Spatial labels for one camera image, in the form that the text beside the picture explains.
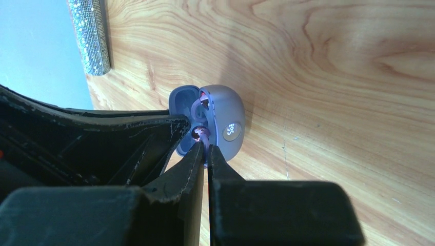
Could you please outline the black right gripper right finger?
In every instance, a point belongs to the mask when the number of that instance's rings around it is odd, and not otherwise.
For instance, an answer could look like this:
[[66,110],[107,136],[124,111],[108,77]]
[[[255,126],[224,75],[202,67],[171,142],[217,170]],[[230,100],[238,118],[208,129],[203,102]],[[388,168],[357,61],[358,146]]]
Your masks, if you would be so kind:
[[211,245],[364,245],[350,198],[328,181],[245,180],[207,156]]

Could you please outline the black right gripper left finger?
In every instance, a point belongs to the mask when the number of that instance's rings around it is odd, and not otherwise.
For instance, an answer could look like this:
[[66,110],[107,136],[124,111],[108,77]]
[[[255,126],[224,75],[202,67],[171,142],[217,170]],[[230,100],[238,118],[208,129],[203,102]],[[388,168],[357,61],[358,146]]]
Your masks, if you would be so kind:
[[144,187],[28,187],[1,204],[1,245],[198,245],[204,145]]

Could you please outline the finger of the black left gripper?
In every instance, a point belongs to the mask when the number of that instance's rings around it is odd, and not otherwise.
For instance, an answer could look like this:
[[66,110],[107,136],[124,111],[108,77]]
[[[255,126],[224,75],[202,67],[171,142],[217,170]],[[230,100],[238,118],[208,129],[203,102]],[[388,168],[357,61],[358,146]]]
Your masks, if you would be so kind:
[[102,111],[61,108],[23,96],[1,86],[1,103],[29,116],[44,118],[57,124],[128,125],[141,121],[170,118],[168,111]]
[[4,161],[34,186],[144,186],[158,178],[190,127],[184,116],[1,116]]

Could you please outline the purple clip earbud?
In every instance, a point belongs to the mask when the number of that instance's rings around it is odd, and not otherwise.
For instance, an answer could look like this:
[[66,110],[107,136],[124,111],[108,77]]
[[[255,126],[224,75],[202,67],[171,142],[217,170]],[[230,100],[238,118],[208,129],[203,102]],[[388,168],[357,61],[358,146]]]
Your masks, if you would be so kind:
[[196,99],[190,109],[191,116],[194,121],[204,123],[207,121],[206,116],[202,113],[204,110],[209,109],[209,98],[204,92],[201,93],[200,97]]
[[191,131],[192,138],[199,142],[201,141],[204,144],[205,151],[208,151],[210,146],[209,136],[210,132],[209,130],[204,126],[196,126]]

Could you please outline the purple-grey earbud charging case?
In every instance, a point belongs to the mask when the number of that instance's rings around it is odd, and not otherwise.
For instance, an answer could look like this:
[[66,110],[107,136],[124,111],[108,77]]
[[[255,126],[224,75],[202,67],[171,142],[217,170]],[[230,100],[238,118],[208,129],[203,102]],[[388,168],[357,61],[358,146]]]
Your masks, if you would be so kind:
[[[190,109],[193,102],[204,92],[209,98],[209,109],[204,110],[204,123],[194,121]],[[191,127],[176,148],[184,156],[193,146],[195,140],[191,131],[196,126],[204,126],[209,132],[211,145],[218,146],[226,161],[233,159],[242,147],[246,128],[246,114],[241,97],[230,87],[224,85],[181,86],[174,89],[169,96],[169,113],[185,115]]]

